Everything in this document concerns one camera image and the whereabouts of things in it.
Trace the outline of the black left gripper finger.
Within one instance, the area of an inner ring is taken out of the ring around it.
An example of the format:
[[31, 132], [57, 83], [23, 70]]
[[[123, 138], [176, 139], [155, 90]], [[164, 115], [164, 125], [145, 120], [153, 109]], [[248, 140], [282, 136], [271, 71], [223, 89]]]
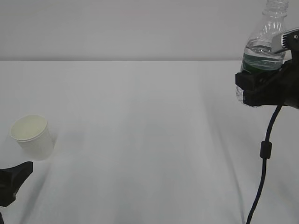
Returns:
[[15, 167], [0, 170], [1, 207], [7, 207], [15, 201], [18, 190], [32, 172], [32, 161], [27, 161]]

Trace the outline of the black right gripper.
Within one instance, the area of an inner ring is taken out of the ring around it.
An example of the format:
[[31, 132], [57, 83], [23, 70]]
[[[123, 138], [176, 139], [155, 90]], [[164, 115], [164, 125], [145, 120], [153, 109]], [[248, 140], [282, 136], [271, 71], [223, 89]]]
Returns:
[[299, 49], [281, 46], [281, 51], [287, 50], [291, 51], [292, 59], [285, 71], [278, 69], [254, 74], [245, 71], [236, 73], [235, 84], [242, 90], [242, 103], [250, 107], [299, 106]]

